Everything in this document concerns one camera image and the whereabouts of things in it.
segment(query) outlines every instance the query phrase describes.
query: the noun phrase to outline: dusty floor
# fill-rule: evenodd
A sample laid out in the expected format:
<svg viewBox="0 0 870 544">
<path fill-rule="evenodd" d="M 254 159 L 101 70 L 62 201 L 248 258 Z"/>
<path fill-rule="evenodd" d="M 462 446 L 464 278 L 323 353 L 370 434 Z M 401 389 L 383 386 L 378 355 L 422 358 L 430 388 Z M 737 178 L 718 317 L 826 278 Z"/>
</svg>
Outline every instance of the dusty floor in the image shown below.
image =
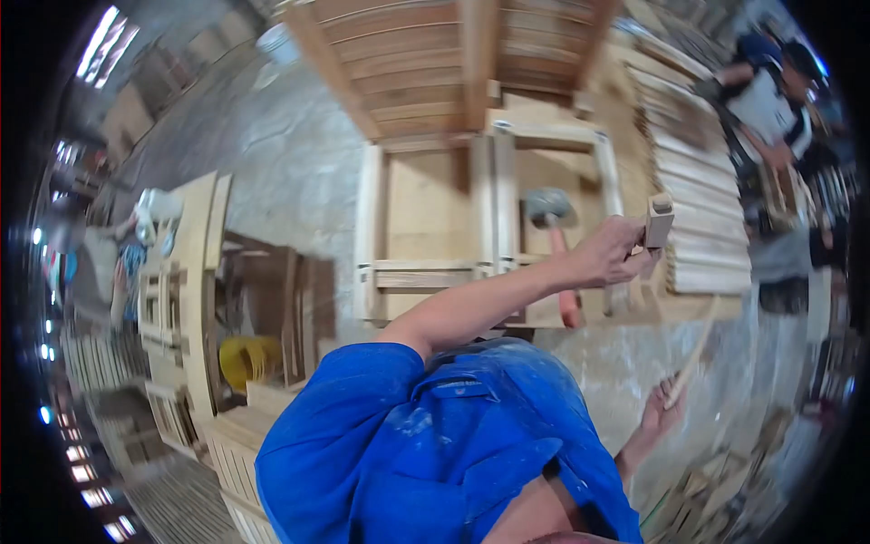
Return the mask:
<svg viewBox="0 0 870 544">
<path fill-rule="evenodd" d="M 231 51 L 187 92 L 119 172 L 131 187 L 117 217 L 146 187 L 171 189 L 214 170 L 234 176 L 227 226 L 334 264 L 335 342 L 371 337 L 352 318 L 351 267 L 363 139 L 319 78 L 295 63 L 271 83 L 250 45 Z M 642 514 L 686 464 L 715 447 L 751 446 L 772 403 L 800 394 L 806 320 L 764 314 L 757 293 L 741 319 L 718 323 L 709 360 L 677 432 L 641 467 L 632 504 Z M 616 453 L 658 380 L 680 369 L 700 323 L 539 332 L 580 383 L 604 445 Z"/>
</svg>

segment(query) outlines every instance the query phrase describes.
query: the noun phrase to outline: stack of wooden planks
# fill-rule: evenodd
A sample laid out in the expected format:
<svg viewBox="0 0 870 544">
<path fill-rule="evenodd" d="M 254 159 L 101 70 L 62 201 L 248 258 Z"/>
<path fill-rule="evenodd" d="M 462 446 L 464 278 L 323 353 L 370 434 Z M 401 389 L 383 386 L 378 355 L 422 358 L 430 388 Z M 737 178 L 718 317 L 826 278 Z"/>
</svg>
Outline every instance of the stack of wooden planks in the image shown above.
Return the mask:
<svg viewBox="0 0 870 544">
<path fill-rule="evenodd" d="M 722 127 L 686 88 L 630 68 L 652 182 L 669 193 L 668 287 L 676 293 L 739 294 L 752 286 L 743 210 Z"/>
</svg>

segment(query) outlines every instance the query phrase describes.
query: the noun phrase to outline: yellow bucket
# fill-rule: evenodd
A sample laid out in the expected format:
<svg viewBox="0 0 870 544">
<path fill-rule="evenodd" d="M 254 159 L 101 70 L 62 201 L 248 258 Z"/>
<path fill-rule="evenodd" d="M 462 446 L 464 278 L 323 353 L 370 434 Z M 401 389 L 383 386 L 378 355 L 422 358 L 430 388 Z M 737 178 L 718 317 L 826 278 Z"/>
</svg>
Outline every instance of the yellow bucket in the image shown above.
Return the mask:
<svg viewBox="0 0 870 544">
<path fill-rule="evenodd" d="M 220 345 L 220 371 L 235 391 L 247 393 L 247 381 L 278 373 L 281 342 L 271 336 L 231 336 Z"/>
</svg>

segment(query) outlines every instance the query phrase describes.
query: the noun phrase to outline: red handle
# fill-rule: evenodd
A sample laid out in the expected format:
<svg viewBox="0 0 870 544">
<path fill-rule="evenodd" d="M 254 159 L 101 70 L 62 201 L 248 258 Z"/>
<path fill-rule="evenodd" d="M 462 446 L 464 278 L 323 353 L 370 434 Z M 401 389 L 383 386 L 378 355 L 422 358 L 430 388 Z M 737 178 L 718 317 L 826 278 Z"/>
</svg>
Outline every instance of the red handle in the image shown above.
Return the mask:
<svg viewBox="0 0 870 544">
<path fill-rule="evenodd" d="M 558 228 L 555 221 L 548 221 L 549 228 L 547 233 L 550 235 L 550 253 L 558 255 L 568 251 L 565 243 L 565 234 L 562 229 Z M 577 304 L 577 294 L 574 291 L 563 291 L 559 293 L 559 313 L 562 316 L 562 323 L 569 329 L 576 329 L 583 326 L 583 318 L 580 316 L 580 308 Z"/>
</svg>

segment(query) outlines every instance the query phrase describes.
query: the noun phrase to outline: hand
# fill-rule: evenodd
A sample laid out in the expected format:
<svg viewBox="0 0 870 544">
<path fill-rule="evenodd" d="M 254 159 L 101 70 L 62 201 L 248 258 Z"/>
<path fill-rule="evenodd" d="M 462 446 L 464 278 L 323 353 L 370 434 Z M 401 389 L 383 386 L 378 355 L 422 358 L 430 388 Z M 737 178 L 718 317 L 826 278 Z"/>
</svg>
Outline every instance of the hand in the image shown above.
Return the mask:
<svg viewBox="0 0 870 544">
<path fill-rule="evenodd" d="M 115 265 L 115 292 L 127 292 L 127 271 L 124 269 L 124 263 L 118 260 Z"/>
<path fill-rule="evenodd" d="M 645 231 L 643 219 L 620 215 L 605 218 L 589 238 L 566 254 L 568 266 L 579 276 L 579 286 L 625 283 L 655 266 L 661 257 L 660 249 L 644 249 L 632 255 L 635 246 L 643 245 Z"/>
<path fill-rule="evenodd" d="M 655 440 L 665 436 L 678 421 L 683 419 L 683 415 L 686 412 L 685 388 L 680 392 L 677 402 L 674 403 L 671 409 L 665 409 L 667 397 L 671 394 L 676 382 L 676 376 L 661 380 L 652 389 L 649 398 L 646 399 L 644 413 L 640 417 L 639 429 L 649 437 L 654 437 Z"/>
</svg>

